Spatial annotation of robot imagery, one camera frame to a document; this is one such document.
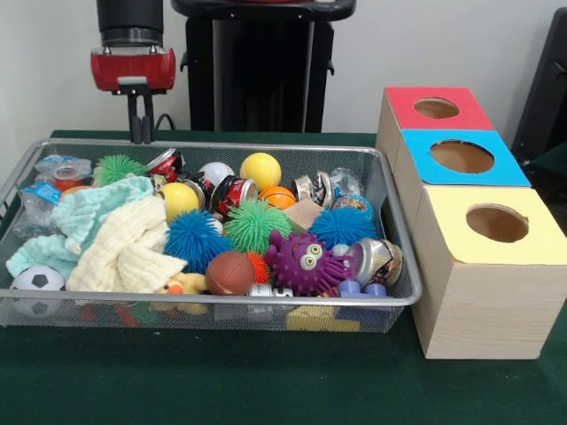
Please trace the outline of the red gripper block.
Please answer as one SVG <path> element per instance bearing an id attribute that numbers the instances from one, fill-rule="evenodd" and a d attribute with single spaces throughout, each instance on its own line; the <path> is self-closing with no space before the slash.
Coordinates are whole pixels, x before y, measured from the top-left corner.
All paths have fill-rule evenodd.
<path id="1" fill-rule="evenodd" d="M 120 85 L 143 83 L 152 90 L 170 90 L 175 84 L 176 58 L 173 49 L 155 46 L 98 48 L 90 53 L 90 68 L 101 91 L 117 91 Z M 137 95 L 128 94 L 128 125 L 132 143 L 154 141 L 151 94 L 144 95 L 142 125 L 137 114 Z"/>

